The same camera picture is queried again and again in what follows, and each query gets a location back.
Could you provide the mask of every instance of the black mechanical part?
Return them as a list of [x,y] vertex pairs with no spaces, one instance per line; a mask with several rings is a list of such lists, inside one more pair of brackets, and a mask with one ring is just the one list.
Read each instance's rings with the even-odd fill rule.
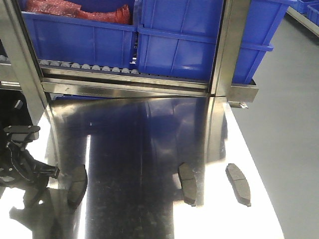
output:
[[0,128],[0,186],[25,190],[23,202],[31,207],[45,191],[49,177],[57,178],[59,168],[35,160],[25,150],[37,138],[38,126]]
[[187,163],[183,163],[178,168],[178,176],[184,195],[184,202],[196,206],[197,184],[193,171]]
[[86,173],[85,165],[77,166],[72,172],[72,182],[68,191],[68,205],[76,209],[85,195],[88,185],[88,176]]
[[229,163],[226,167],[226,174],[231,183],[237,201],[240,204],[251,206],[250,188],[243,172],[234,163]]

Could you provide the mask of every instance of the red material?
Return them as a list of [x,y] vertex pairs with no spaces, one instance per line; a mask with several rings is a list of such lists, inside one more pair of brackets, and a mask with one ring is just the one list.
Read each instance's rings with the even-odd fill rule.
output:
[[70,16],[76,17],[79,10],[74,8],[65,8],[63,6],[56,6],[53,4],[47,4],[41,9],[41,13],[57,15],[57,16]]
[[129,6],[126,4],[121,8],[118,8],[113,12],[86,12],[79,11],[77,14],[78,18],[95,20],[95,21],[107,21],[115,22],[121,24],[130,23],[130,10]]
[[130,10],[126,4],[114,12],[86,12],[81,5],[66,0],[28,0],[26,11],[35,13],[70,16],[81,19],[130,24]]
[[59,5],[59,6],[67,7],[67,8],[73,8],[76,10],[81,9],[81,5],[75,4],[75,3],[72,3],[69,1],[65,1],[65,0],[41,0],[41,1],[45,1],[46,3],[53,4],[53,5]]

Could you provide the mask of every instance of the gray brake pad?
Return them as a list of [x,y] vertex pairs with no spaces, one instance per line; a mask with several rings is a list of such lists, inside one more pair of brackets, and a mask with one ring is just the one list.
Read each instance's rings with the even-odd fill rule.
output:
[[179,180],[184,195],[184,202],[196,206],[197,185],[193,171],[183,163],[178,168]]
[[245,175],[234,163],[229,163],[227,165],[226,174],[234,189],[237,201],[243,205],[246,205],[247,207],[250,207],[250,188]]
[[76,209],[86,192],[88,185],[88,176],[85,165],[79,165],[72,172],[72,182],[68,191],[68,204],[70,207]]

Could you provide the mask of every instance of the blue storage crate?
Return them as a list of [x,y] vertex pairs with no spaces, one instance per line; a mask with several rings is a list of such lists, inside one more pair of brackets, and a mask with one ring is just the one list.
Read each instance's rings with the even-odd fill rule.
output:
[[145,28],[217,37],[223,0],[143,0]]
[[[138,70],[158,74],[203,80],[211,76],[216,41],[211,37],[185,35],[138,27]],[[234,82],[250,81],[267,51],[272,46],[243,43]]]
[[291,7],[301,14],[306,14],[308,12],[308,5],[317,3],[319,3],[319,0],[297,0]]
[[308,8],[307,18],[319,26],[319,4],[309,5]]
[[[243,41],[268,45],[297,0],[252,0]],[[222,0],[143,0],[145,28],[217,37]]]
[[252,0],[247,15],[244,42],[269,45],[290,5],[297,0]]
[[[98,10],[98,2],[76,1],[82,9]],[[26,0],[20,0],[24,9]],[[112,8],[99,8],[108,12]],[[127,67],[132,62],[136,26],[99,22],[72,17],[22,12],[39,59],[77,62],[79,64]]]
[[210,37],[138,27],[138,70],[143,73],[208,80],[216,41]]
[[233,83],[249,84],[266,52],[272,51],[273,45],[242,43],[239,51]]

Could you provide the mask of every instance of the metal bracket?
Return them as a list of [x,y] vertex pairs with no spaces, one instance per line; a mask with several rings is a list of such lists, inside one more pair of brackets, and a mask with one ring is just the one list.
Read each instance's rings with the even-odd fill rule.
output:
[[258,90],[256,84],[232,84],[227,99],[235,102],[253,102]]

